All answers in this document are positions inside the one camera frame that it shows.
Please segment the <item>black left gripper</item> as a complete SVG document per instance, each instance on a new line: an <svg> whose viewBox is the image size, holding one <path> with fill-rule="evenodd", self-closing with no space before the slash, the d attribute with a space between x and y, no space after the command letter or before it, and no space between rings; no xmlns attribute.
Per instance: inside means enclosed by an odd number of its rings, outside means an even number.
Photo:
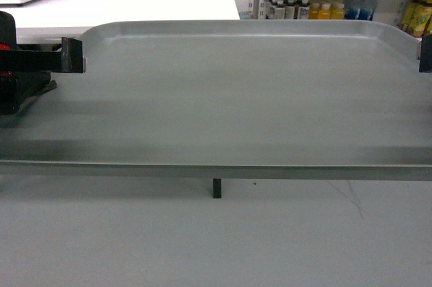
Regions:
<svg viewBox="0 0 432 287"><path fill-rule="evenodd" d="M86 71L82 41L74 38L62 37L59 51L19 50L15 19L5 11L0 11L0 44L1 115L15 114L27 98L57 88L56 81L45 72Z"/></svg>

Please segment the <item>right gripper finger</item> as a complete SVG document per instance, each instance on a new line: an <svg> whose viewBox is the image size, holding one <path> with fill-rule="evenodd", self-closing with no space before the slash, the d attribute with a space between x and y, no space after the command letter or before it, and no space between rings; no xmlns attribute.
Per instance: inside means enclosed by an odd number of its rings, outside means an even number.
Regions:
<svg viewBox="0 0 432 287"><path fill-rule="evenodd" d="M419 72L431 73L432 70L432 36L423 36L418 46Z"/></svg>

